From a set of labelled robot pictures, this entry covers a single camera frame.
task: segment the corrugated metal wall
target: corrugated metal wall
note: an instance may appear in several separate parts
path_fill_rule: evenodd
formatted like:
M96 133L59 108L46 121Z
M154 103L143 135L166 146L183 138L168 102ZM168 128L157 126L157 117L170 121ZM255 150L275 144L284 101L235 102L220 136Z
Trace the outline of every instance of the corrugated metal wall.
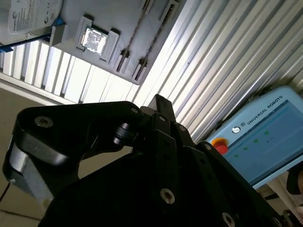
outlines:
M265 88L303 90L302 14L302 0L189 0L142 86L39 42L0 57L10 75L0 79L21 80L60 103L142 106L159 93L197 141Z

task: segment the label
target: label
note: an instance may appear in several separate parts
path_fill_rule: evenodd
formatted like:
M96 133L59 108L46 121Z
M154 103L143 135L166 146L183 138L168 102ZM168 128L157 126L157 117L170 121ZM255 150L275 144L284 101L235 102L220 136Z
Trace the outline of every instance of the label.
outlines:
M14 35L51 26L59 15L58 3L58 0L12 0L9 32Z
M264 108L263 110L261 110L259 113L257 113L252 119L250 119L248 122L242 122L241 126L244 127L246 124L250 125L251 123L253 123L258 117L260 117L262 114L264 114L267 110L269 110L271 107L273 107L276 103L278 103L280 100L283 99L283 96L279 96L277 97L273 102L271 102L267 108Z

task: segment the red emergency stop button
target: red emergency stop button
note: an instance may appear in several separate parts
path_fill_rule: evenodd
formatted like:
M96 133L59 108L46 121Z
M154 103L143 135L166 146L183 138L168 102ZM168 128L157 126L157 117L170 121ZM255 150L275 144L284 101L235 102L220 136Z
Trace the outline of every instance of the red emergency stop button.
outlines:
M217 140L217 141L214 141L213 147L216 148L216 150L221 155L224 155L226 152L228 152L228 147L226 145L226 140Z

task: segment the black metal bracket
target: black metal bracket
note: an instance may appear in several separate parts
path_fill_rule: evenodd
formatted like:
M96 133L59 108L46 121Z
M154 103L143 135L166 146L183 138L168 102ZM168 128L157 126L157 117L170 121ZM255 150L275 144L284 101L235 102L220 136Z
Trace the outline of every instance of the black metal bracket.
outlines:
M79 180L81 160L123 146L132 153ZM160 95L141 109L129 102L26 109L3 172L47 209L41 226L100 214L111 224L284 224L211 144L192 141Z

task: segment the cable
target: cable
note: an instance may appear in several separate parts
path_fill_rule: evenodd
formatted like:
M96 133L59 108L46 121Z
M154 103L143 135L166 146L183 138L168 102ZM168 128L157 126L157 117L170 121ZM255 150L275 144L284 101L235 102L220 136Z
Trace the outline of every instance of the cable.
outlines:
M8 183L8 185L7 185L6 188L4 189L4 191L3 191L3 193L2 193L2 195L1 195L1 197L0 197L0 203L1 203L2 199L4 198L5 194L8 192L9 186L10 186L10 183Z

